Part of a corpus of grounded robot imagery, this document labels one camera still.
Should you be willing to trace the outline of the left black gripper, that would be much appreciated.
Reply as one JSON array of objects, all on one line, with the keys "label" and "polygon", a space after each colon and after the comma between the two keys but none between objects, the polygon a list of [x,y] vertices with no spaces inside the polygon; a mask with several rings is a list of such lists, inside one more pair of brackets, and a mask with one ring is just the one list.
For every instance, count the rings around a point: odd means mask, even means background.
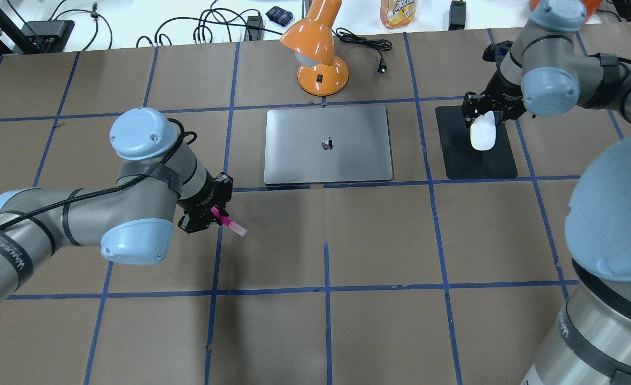
[{"label": "left black gripper", "polygon": [[178,206],[183,210],[178,228],[191,234],[208,229],[213,222],[223,226],[222,219],[214,214],[213,209],[219,215],[227,217],[226,206],[232,200],[232,192],[233,178],[230,175],[221,172],[213,178],[207,173],[205,183],[198,192],[191,197],[178,200]]}]

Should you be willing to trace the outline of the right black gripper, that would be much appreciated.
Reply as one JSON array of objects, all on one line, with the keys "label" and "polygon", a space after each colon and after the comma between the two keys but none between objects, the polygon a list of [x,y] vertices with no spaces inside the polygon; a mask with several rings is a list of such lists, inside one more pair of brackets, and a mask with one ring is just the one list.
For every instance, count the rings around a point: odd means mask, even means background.
[{"label": "right black gripper", "polygon": [[518,84],[514,84],[501,75],[493,75],[487,87],[481,93],[468,91],[462,102],[462,115],[465,126],[470,128],[477,117],[487,112],[498,112],[501,119],[516,120],[526,112],[523,93]]}]

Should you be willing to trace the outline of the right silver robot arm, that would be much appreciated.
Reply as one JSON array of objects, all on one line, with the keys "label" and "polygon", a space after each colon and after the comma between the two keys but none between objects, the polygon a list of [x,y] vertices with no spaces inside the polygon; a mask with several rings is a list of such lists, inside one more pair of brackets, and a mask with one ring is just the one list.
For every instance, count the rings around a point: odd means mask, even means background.
[{"label": "right silver robot arm", "polygon": [[[631,124],[631,59],[580,55],[581,1],[540,1],[496,71],[461,107],[472,146],[493,147],[496,125],[524,112],[554,117],[573,107],[619,113]],[[631,384],[631,136],[588,163],[571,194],[564,232],[579,284],[536,351],[521,384]]]}]

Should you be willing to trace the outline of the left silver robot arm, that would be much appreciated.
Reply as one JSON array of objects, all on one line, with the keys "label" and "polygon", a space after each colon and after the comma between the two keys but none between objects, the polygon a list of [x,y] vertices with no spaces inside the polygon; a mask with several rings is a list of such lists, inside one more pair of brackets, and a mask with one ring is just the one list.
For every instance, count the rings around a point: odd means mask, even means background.
[{"label": "left silver robot arm", "polygon": [[116,185],[26,188],[0,195],[0,303],[63,247],[98,246],[108,261],[150,266],[166,258],[174,227],[208,229],[232,198],[233,178],[213,176],[181,122],[138,107],[109,133],[122,159]]}]

